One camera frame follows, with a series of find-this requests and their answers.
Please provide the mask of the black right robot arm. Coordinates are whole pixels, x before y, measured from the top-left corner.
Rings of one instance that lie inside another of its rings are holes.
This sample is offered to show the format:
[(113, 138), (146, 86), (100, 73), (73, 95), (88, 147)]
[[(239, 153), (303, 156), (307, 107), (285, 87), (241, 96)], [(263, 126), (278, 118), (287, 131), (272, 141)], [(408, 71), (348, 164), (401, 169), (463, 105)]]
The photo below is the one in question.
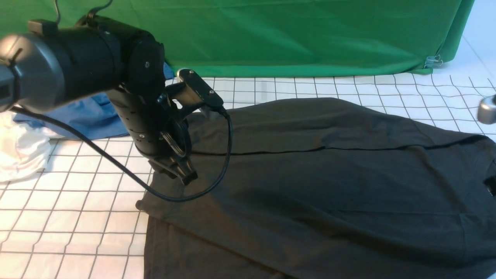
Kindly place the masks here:
[(484, 97), (478, 106), (477, 120), (484, 125), (496, 123), (496, 96)]

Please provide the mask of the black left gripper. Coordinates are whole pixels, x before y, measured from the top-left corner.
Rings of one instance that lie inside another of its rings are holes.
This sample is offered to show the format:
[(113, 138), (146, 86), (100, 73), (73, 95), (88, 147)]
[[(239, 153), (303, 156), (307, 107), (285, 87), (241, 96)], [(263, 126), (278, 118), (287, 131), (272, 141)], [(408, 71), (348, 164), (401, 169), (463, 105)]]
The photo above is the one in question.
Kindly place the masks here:
[(122, 88), (108, 91), (107, 97), (155, 172), (178, 178), (184, 185), (197, 179), (187, 121), (170, 99), (146, 99)]

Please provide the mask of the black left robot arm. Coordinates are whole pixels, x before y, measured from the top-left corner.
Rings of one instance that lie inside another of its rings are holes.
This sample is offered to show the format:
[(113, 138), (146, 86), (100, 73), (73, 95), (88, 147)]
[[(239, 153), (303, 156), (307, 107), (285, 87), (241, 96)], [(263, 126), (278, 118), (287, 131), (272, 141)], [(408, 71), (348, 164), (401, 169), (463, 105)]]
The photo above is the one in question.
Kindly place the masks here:
[(151, 33), (106, 17), (28, 27), (1, 39), (1, 112), (43, 114), (106, 92), (154, 170), (185, 185), (197, 178), (185, 118), (202, 99), (188, 82), (165, 85), (164, 47)]

